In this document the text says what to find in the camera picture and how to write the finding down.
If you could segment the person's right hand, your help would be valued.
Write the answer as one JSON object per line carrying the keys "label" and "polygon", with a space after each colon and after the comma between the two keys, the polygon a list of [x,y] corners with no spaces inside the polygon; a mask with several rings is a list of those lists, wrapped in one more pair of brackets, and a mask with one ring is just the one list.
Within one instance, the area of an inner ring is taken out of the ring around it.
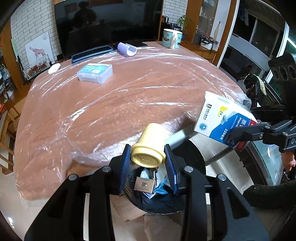
{"label": "person's right hand", "polygon": [[295,166],[295,155],[294,152],[284,152],[281,154],[283,167],[290,171]]}

